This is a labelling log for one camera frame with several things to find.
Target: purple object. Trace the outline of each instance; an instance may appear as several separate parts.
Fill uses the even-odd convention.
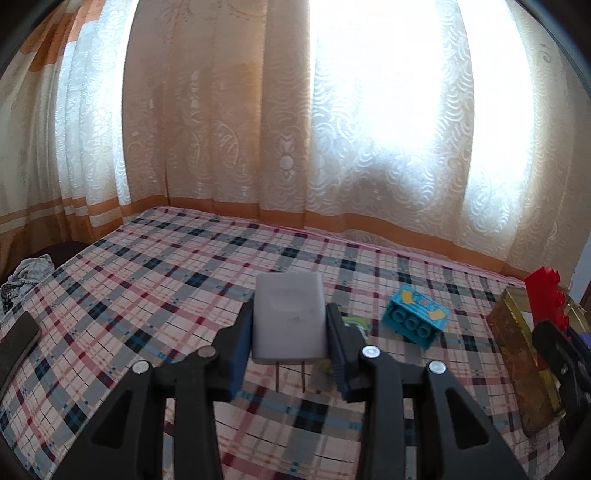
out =
[[[585,345],[591,350],[591,333],[583,332],[579,334],[579,338],[585,342]]]

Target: gray fabric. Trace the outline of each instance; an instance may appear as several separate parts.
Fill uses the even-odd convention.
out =
[[[49,255],[23,260],[8,281],[0,287],[0,318],[41,280],[55,271]]]

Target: metal screw head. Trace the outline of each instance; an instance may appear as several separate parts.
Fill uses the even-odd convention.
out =
[[[134,366],[131,369],[134,371],[134,374],[143,374],[146,373],[150,368],[150,364],[146,360],[140,360],[139,362],[134,363]]]
[[[434,374],[441,375],[442,373],[445,373],[447,367],[443,362],[440,362],[439,360],[434,360],[429,364],[429,370]]]
[[[217,351],[212,345],[202,346],[199,350],[197,350],[197,354],[201,358],[211,358],[215,356],[216,353]]]
[[[367,345],[363,347],[361,353],[363,354],[363,356],[366,356],[367,358],[377,358],[379,357],[379,354],[382,353],[382,351],[376,346]]]

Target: gold gift box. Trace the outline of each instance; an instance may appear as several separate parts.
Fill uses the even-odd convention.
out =
[[[538,355],[522,312],[531,313],[527,291],[507,287],[486,317],[495,337],[517,398],[524,433],[530,437],[547,427],[562,408],[556,379],[549,369],[538,371]],[[564,308],[577,333],[589,332],[581,307],[567,295]]]

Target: blue toy block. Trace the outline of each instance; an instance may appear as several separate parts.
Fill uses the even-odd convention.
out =
[[[427,349],[444,329],[450,311],[414,288],[403,285],[382,317],[397,333]]]

